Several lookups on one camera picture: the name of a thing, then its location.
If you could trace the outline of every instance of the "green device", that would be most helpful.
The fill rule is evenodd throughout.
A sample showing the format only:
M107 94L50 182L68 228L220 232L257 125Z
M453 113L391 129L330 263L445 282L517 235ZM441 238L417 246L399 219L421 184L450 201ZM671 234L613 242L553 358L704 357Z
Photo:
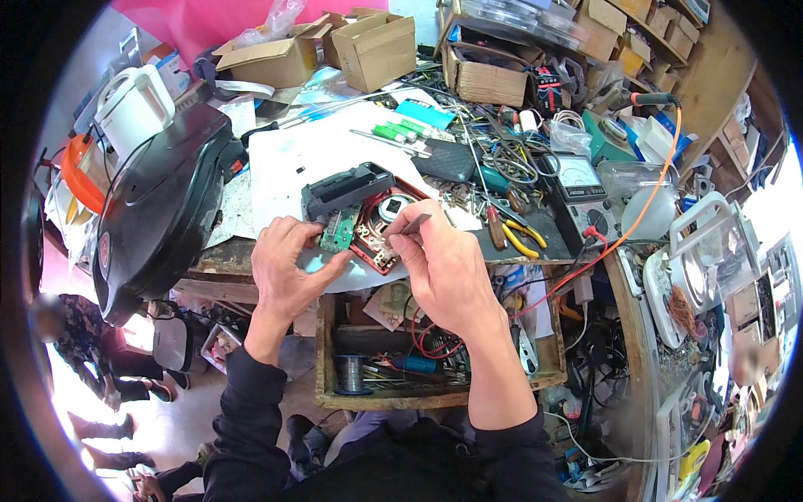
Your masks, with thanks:
M637 161L636 153L627 142L627 131L614 119L594 112L583 112L585 131L591 135L591 163L601 161Z
M329 213L324 234L320 236L318 246L332 253L339 253L349 248L354 237L354 227L360 216L362 203Z

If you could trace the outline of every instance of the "multimeter display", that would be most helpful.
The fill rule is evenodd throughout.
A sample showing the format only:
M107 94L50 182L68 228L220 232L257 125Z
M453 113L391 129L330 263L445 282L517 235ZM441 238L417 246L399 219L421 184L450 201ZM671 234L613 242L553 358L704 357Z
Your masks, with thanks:
M557 178L548 180L557 182L560 195L566 202L589 202L605 200L608 197L587 157L565 153L558 153L557 157L560 159L560 173ZM549 171L554 173L557 170L556 160L552 155L543 155L541 160Z

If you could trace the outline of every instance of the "black appliance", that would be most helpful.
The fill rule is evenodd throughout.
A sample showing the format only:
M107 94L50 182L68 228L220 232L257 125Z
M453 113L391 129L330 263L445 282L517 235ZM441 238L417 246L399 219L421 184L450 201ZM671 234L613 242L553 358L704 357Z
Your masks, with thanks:
M106 322L125 324L178 282L209 238L224 181L247 162L229 117L203 103L134 153L101 215L92 260Z

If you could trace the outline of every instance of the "screwdriver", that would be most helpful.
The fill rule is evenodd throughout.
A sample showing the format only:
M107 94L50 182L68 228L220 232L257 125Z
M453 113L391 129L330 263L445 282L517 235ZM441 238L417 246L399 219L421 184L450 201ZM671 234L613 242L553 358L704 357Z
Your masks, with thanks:
M479 160L477 160L477 153L474 151L474 146L471 144L471 137L468 135L468 127L466 127L466 122L463 121L463 118L458 114L460 119L460 124L463 125L463 132L466 135L466 143L468 144L468 149L471 150L471 156L474 157L474 163L477 165L477 172L479 173L479 180L483 183L483 190L485 191L485 196L490 197L491 195L488 193L488 187L485 185L485 177L483 176L483 170L479 166ZM507 247L507 240L504 237L504 232L502 232L502 222L499 220L499 212L496 208L490 204L488 204L487 208L487 216L488 216L488 230L491 232L491 241L494 243L494 247L497 251L502 251Z

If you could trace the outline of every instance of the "pink plastic sheet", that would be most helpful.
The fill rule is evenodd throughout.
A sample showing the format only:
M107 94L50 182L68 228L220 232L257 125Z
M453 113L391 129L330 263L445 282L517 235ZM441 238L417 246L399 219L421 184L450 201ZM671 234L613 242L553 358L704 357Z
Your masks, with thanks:
M181 69L195 56L225 43L267 17L272 0L112 0L112 8L163 43L176 47ZM322 10L347 14L353 6L387 9L388 0L308 0L296 24L315 21Z

